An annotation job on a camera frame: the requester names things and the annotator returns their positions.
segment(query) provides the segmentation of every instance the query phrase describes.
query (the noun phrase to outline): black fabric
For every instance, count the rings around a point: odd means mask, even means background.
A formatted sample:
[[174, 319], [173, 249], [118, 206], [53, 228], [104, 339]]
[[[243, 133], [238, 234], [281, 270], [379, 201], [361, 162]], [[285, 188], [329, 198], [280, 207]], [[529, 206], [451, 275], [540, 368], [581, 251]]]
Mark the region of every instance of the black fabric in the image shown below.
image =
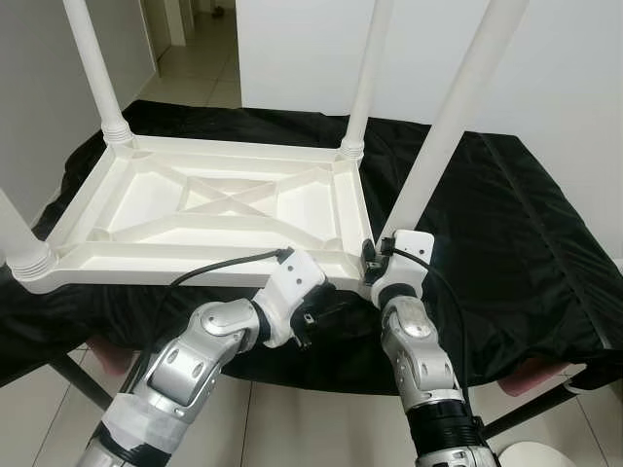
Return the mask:
[[[190, 108], [134, 102], [132, 130], [187, 138], [337, 147], [347, 119], [270, 110]], [[371, 119], [361, 180], [375, 235], [383, 227], [428, 126]], [[35, 232], [44, 238], [103, 152], [98, 133], [69, 158], [61, 194]], [[623, 360], [623, 278], [564, 195], [520, 140], [466, 133], [419, 225], [435, 235], [432, 264], [466, 310], [470, 384], [512, 372], [531, 356], [570, 362]], [[141, 348], [151, 338], [163, 287], [66, 285], [36, 296], [0, 269], [0, 382], [6, 383], [100, 334]], [[159, 320], [161, 341], [179, 332], [174, 312], [253, 290], [183, 287]], [[424, 298], [460, 372], [457, 311], [428, 278]], [[379, 312], [350, 292], [313, 314], [313, 345], [257, 347], [225, 372], [259, 381], [361, 393], [395, 393], [380, 346]]]

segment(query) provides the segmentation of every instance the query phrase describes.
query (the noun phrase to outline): tile floor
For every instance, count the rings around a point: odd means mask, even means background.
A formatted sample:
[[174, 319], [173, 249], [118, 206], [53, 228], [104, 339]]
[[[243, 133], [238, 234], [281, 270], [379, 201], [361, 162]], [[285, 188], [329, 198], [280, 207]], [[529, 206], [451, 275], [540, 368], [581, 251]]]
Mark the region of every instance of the tile floor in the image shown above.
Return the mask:
[[241, 106], [236, 14], [197, 17], [186, 47], [170, 47], [158, 60], [154, 76], [139, 98], [194, 106]]
[[[161, 57], [161, 76], [141, 98], [197, 106], [239, 107], [236, 19], [201, 16], [187, 48]], [[111, 394], [90, 351], [72, 357]], [[566, 371], [575, 373], [578, 367]], [[520, 398], [496, 384], [471, 390], [485, 421], [565, 380], [554, 377]], [[492, 439], [498, 452], [519, 441], [548, 444], [578, 467], [623, 467], [621, 384], [584, 394]], [[84, 449], [101, 410], [48, 367], [0, 388], [0, 466], [67, 467]], [[185, 467], [413, 466], [415, 450], [396, 397], [303, 391], [221, 377], [169, 465]]]

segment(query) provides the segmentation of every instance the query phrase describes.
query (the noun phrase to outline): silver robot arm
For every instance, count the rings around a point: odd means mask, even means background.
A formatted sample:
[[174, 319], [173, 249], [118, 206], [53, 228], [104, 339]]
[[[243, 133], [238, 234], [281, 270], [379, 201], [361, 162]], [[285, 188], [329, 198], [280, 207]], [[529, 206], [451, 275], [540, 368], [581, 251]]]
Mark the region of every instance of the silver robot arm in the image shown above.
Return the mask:
[[224, 365], [262, 342], [294, 337], [291, 319], [326, 283], [312, 257], [295, 251], [255, 297], [197, 308], [132, 394], [118, 394], [102, 417], [79, 467], [161, 467], [209, 397]]
[[429, 263], [429, 233], [396, 231], [385, 243], [386, 255], [369, 257], [373, 303], [382, 311], [382, 345], [391, 361], [411, 437], [417, 467], [496, 467], [481, 436], [482, 423], [465, 405], [452, 362], [439, 344], [434, 323], [421, 301], [427, 270], [391, 254], [395, 248]]

